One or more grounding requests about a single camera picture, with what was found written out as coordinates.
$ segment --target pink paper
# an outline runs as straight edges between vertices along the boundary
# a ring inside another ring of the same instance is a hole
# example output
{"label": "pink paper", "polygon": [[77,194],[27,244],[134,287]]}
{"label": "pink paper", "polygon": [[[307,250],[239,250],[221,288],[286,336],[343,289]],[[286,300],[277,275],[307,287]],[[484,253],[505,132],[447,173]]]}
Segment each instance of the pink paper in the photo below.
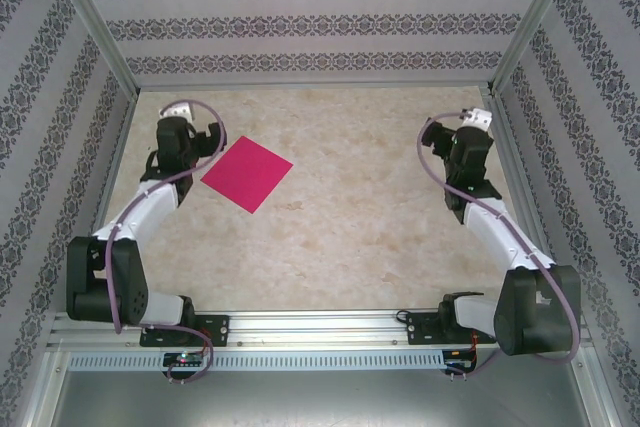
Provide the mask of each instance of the pink paper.
{"label": "pink paper", "polygon": [[204,174],[202,182],[253,214],[291,167],[291,162],[243,136]]}

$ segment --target wall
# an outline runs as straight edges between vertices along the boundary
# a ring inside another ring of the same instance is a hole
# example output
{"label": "wall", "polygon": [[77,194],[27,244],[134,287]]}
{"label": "wall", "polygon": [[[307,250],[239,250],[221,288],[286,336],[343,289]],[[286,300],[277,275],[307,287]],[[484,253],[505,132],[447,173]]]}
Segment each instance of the wall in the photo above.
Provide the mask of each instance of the wall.
{"label": "wall", "polygon": [[501,93],[553,254],[640,424],[640,0],[554,0]]}
{"label": "wall", "polygon": [[94,0],[143,87],[488,81],[531,0]]}
{"label": "wall", "polygon": [[65,247],[95,221],[128,99],[70,0],[0,0],[0,426],[63,308]]}

